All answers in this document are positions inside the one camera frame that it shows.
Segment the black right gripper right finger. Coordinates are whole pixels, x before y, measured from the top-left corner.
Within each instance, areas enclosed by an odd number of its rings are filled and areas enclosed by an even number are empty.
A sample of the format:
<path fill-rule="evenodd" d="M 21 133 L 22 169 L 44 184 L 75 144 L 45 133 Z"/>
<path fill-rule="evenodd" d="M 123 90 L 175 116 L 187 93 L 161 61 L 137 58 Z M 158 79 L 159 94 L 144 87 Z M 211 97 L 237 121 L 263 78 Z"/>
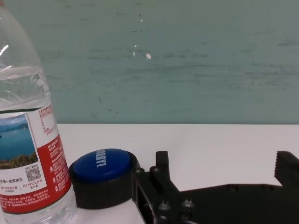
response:
<path fill-rule="evenodd" d="M 299 159 L 290 152 L 277 151 L 274 176 L 284 187 L 298 187 Z"/>

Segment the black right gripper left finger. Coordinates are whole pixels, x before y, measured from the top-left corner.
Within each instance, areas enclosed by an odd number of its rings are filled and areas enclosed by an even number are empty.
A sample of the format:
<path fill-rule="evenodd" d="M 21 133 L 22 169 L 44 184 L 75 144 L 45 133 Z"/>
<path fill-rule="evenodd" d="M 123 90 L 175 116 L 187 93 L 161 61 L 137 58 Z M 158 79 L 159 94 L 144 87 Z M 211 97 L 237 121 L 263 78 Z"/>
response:
<path fill-rule="evenodd" d="M 137 168 L 132 174 L 132 200 L 145 224 L 179 224 L 179 190 L 172 183 L 168 152 L 156 152 L 149 171 Z"/>

